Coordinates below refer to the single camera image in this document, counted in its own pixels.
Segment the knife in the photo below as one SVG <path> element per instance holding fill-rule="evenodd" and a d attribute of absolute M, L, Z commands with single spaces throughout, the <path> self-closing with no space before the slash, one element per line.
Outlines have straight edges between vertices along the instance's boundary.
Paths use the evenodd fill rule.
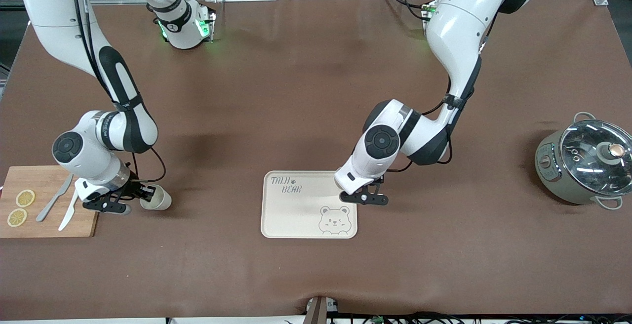
<path fill-rule="evenodd" d="M 68 190 L 68 187 L 70 187 L 70 182 L 72 182 L 72 180 L 73 180 L 73 174 L 71 173 L 70 175 L 68 175 L 68 178 L 66 178 L 66 180 L 64 181 L 64 184 L 61 185 L 61 188 L 59 189 L 59 191 L 57 191 L 57 193 L 54 196 L 52 196 L 52 200 L 50 200 L 50 202 L 46 204 L 46 207 L 44 207 L 44 209 L 42 209 L 41 212 L 38 214 L 36 221 L 43 221 L 46 218 L 46 216 L 48 215 L 48 212 L 50 212 L 50 209 L 52 208 L 52 205 L 55 204 L 55 202 L 57 201 L 59 197 L 63 196 L 63 194 L 66 193 L 66 191 Z"/>
<path fill-rule="evenodd" d="M 77 198 L 79 198 L 79 193 L 77 193 L 77 189 L 75 189 L 75 193 L 73 193 L 73 198 L 72 200 L 70 200 L 70 204 L 68 205 L 68 210 L 66 211 L 66 215 L 64 216 L 64 219 L 61 221 L 61 224 L 59 225 L 59 229 L 57 230 L 59 231 L 64 230 L 66 225 L 70 223 L 70 220 L 72 219 L 72 216 L 75 213 L 75 202 L 77 202 Z"/>

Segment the robotic arm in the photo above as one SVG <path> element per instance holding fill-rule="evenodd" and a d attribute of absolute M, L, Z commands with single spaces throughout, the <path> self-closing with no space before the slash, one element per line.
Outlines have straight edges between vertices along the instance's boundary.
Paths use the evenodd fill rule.
<path fill-rule="evenodd" d="M 512 13 L 528 1 L 436 0 L 432 4 L 425 34 L 450 80 L 441 111 L 431 120 L 395 99 L 377 104 L 351 157 L 334 175 L 344 190 L 341 200 L 386 205 L 388 198 L 377 191 L 370 193 L 368 185 L 383 182 L 398 151 L 419 165 L 434 164 L 444 156 L 463 107 L 474 92 L 483 34 L 497 12 Z"/>
<path fill-rule="evenodd" d="M 194 0 L 148 0 L 169 42 L 190 48 L 209 38 L 208 10 Z M 127 214 L 119 202 L 140 198 L 149 208 L 171 202 L 162 187 L 146 187 L 113 151 L 144 153 L 158 138 L 158 127 L 143 102 L 127 64 L 106 38 L 89 0 L 24 0 L 41 44 L 54 58 L 95 76 L 108 93 L 116 112 L 85 113 L 72 130 L 55 140 L 52 154 L 79 179 L 75 188 L 84 207 Z"/>

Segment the lemon slice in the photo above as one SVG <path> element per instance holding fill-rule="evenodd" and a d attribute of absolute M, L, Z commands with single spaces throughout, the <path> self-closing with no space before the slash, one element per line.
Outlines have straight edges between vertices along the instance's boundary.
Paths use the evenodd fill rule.
<path fill-rule="evenodd" d="M 18 196 L 15 198 L 15 204 L 17 204 L 18 207 L 28 207 L 33 204 L 34 200 L 36 200 L 36 193 L 30 189 L 25 189 L 18 193 Z"/>
<path fill-rule="evenodd" d="M 9 217 L 6 219 L 6 222 L 11 228 L 19 227 L 27 221 L 27 214 L 28 213 L 25 209 L 14 209 L 11 213 L 9 213 Z"/>

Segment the pot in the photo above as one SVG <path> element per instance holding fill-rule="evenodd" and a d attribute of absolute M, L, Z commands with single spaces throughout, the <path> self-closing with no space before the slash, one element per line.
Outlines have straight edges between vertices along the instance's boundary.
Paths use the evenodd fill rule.
<path fill-rule="evenodd" d="M 580 116 L 588 119 L 578 121 Z M 617 210 L 621 196 L 632 192 L 631 148 L 632 138 L 623 129 L 579 112 L 566 130 L 540 142 L 535 169 L 546 188 L 563 200 Z"/>

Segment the pot handle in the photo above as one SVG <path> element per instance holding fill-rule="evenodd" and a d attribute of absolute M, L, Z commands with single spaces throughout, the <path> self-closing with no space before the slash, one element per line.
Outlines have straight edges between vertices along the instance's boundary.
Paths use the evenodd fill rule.
<path fill-rule="evenodd" d="M 616 197 L 616 198 L 601 198 L 599 196 L 594 196 L 591 198 L 591 200 L 597 204 L 598 206 L 602 207 L 603 209 L 607 209 L 607 210 L 617 210 L 619 208 L 621 208 L 621 206 L 623 205 L 623 200 L 621 199 L 621 197 Z M 617 206 L 616 207 L 608 207 L 607 205 L 603 204 L 603 201 L 616 201 L 617 202 Z"/>
<path fill-rule="evenodd" d="M 573 123 L 577 123 L 577 117 L 580 115 L 583 115 L 584 117 L 589 117 L 589 119 L 596 119 L 594 115 L 590 114 L 589 112 L 579 112 L 573 117 Z"/>

